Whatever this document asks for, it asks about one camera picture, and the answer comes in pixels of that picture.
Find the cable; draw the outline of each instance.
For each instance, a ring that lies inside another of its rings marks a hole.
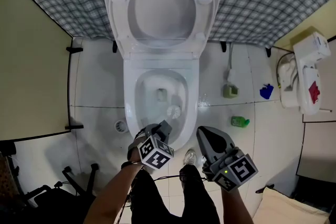
[[[291,50],[287,50],[287,49],[276,47],[276,46],[273,46],[272,48],[275,48],[275,49],[278,49],[278,50],[283,50],[283,51],[286,51],[286,52],[292,52]]]
[[[163,180],[163,179],[167,179],[167,178],[172,178],[172,177],[180,177],[180,176],[187,176],[187,175],[176,175],[176,176],[162,176],[162,177],[159,177],[157,179],[155,179],[154,181],[157,181],[157,180]]]
[[[277,83],[278,83],[278,88],[279,88],[279,89],[281,88],[281,84],[280,84],[280,82],[279,82],[279,71],[278,71],[279,64],[280,64],[281,60],[283,59],[283,57],[285,57],[285,56],[287,56],[287,55],[290,55],[290,54],[294,54],[294,52],[291,51],[291,52],[289,52],[289,53],[287,53],[287,54],[282,55],[282,56],[280,57],[278,63],[277,63],[276,74],[277,74]]]
[[[229,46],[229,66],[230,66],[230,69],[232,69],[232,51],[233,51],[233,43],[231,42],[230,43],[230,46]]]

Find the blue object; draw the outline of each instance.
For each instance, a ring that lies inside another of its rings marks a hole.
[[[266,87],[260,89],[260,95],[268,100],[273,92],[274,87],[271,84],[264,84],[264,86]]]

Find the toilet tank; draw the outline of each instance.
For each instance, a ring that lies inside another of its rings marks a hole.
[[[293,46],[296,60],[316,63],[331,55],[328,41],[320,33],[314,32]]]

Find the wristband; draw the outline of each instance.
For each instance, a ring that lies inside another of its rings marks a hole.
[[[142,164],[142,165],[143,165],[142,162],[125,162],[125,163],[123,163],[123,164],[121,165],[121,169],[123,169],[123,168],[125,168],[126,166],[129,166],[129,165],[131,165],[131,164]]]

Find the person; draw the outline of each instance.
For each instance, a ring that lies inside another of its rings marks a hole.
[[[130,152],[129,161],[139,162],[137,148]],[[84,224],[111,224],[123,207],[131,189],[132,224],[140,223],[206,223],[219,224],[219,216],[214,202],[206,191],[201,176],[195,167],[196,154],[189,150],[180,170],[184,194],[182,217],[171,214],[163,203],[154,180],[142,164],[130,164],[106,185],[92,203]],[[225,224],[253,224],[239,191],[227,193],[222,190]]]

